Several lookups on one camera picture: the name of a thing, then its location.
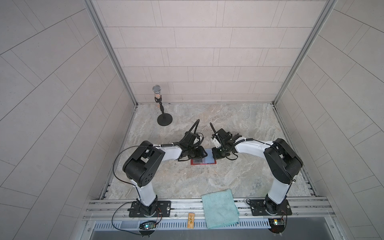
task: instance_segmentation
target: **towel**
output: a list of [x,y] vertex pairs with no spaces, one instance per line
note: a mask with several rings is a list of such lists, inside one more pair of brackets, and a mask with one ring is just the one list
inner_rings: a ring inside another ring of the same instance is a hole
[[239,222],[239,211],[230,189],[201,196],[207,228],[217,228]]

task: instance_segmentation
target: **ventilation grille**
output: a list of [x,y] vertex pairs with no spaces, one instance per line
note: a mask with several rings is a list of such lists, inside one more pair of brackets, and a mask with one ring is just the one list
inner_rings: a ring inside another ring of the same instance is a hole
[[[128,231],[135,231],[141,222],[138,220],[113,221],[117,228]],[[238,223],[231,224],[215,229],[242,229],[242,228],[271,228],[267,218],[247,218],[242,219]],[[170,219],[162,220],[156,227],[156,230],[184,230],[187,229],[187,219]],[[194,229],[207,229],[205,219],[195,219]],[[95,231],[110,231],[114,230],[111,221],[96,221]]]

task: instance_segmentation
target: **black cable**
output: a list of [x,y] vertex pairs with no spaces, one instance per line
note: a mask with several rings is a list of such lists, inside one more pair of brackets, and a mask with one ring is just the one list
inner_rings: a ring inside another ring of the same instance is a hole
[[113,226],[114,228],[116,228],[117,230],[124,231],[124,232],[129,232],[129,233],[132,233],[132,234],[134,234],[134,235],[142,236],[141,234],[138,234],[138,233],[134,233],[134,232],[131,232],[131,231],[128,231],[128,230],[124,230],[124,229],[119,229],[119,228],[117,228],[117,227],[113,224],[113,217],[115,216],[116,212],[117,212],[122,206],[124,206],[124,205],[126,205],[126,204],[129,204],[129,203],[133,203],[133,202],[126,202],[126,203],[124,203],[123,205],[121,205],[121,206],[114,212],[114,214],[112,215],[112,219],[111,219],[112,226]]

